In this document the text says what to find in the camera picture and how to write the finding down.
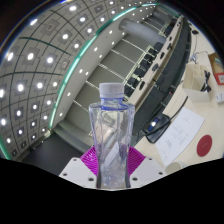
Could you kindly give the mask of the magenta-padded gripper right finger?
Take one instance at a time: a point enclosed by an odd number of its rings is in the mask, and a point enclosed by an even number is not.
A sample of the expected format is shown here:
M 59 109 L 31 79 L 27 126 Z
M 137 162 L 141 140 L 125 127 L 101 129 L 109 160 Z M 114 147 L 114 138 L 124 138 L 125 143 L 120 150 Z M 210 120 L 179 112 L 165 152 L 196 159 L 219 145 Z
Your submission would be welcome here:
M 127 171 L 131 188 L 140 188 L 166 176 L 163 168 L 151 157 L 145 157 L 137 149 L 130 147 Z

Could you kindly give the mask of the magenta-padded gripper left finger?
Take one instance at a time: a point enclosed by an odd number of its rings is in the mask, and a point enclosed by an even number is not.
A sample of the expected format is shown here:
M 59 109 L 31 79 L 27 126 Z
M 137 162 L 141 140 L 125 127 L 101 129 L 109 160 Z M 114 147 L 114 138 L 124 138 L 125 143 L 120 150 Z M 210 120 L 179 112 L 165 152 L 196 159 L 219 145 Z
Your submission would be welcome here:
M 72 157 L 59 176 L 81 187 L 96 187 L 98 160 L 95 148 L 90 148 L 80 158 Z

